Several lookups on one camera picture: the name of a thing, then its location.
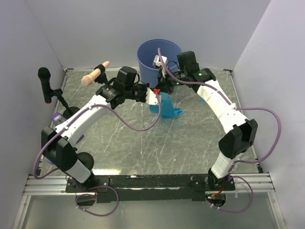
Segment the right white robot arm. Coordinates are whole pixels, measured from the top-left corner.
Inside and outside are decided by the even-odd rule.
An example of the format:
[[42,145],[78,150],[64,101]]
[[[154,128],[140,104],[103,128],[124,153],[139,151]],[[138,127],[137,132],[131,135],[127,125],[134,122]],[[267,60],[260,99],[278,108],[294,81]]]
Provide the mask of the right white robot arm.
[[177,55],[179,70],[174,73],[169,70],[160,48],[157,53],[154,59],[155,66],[160,68],[157,89],[171,93],[174,87],[187,85],[209,105],[224,129],[225,135],[218,143],[219,156],[208,171],[209,187],[219,190],[239,156],[253,145],[258,124],[237,109],[210,69],[199,67],[193,51]]

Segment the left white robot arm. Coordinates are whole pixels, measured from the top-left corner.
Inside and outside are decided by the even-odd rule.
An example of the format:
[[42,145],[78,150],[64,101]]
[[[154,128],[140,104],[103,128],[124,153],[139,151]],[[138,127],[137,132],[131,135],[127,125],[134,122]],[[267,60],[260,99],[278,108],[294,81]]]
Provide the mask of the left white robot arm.
[[39,179],[36,169],[40,157],[44,155],[57,169],[76,179],[77,186],[82,191],[92,190],[94,186],[93,157],[82,158],[73,147],[81,135],[102,118],[106,111],[116,113],[114,109],[125,100],[147,104],[159,101],[147,85],[135,81],[137,77],[138,73],[134,68],[122,67],[117,77],[105,82],[91,100],[67,121],[54,129],[45,127],[41,132],[41,150],[33,166],[33,176]]

